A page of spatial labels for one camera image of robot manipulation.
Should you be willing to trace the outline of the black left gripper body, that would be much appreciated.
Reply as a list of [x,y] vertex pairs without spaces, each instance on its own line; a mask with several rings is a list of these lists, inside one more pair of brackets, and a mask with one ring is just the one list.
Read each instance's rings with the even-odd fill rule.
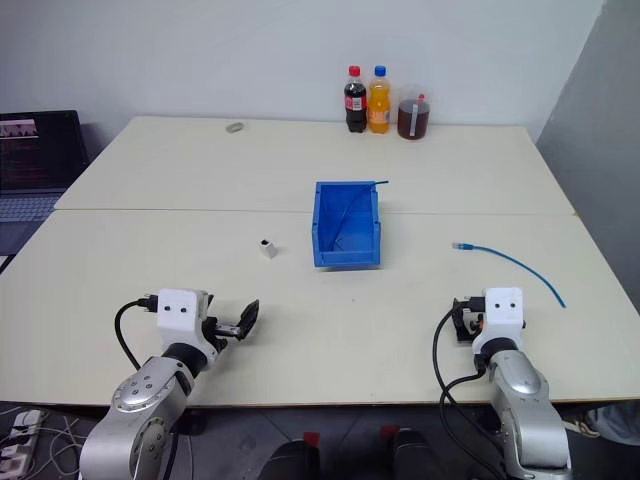
[[228,345],[228,339],[240,340],[238,326],[220,323],[216,317],[207,317],[202,322],[202,334],[216,353],[221,353]]

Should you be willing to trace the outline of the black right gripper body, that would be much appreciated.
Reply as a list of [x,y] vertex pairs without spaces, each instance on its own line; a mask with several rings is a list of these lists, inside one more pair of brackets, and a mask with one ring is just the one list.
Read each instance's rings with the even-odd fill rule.
[[470,336],[477,336],[482,328],[485,316],[485,297],[474,296],[464,301],[462,320]]

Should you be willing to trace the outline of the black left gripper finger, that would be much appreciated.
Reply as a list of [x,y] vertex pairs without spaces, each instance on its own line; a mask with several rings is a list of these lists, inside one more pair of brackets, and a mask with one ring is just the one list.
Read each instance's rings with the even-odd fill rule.
[[237,331],[235,338],[238,341],[244,340],[254,327],[259,314],[260,302],[258,299],[248,304],[240,315],[240,321],[236,324]]

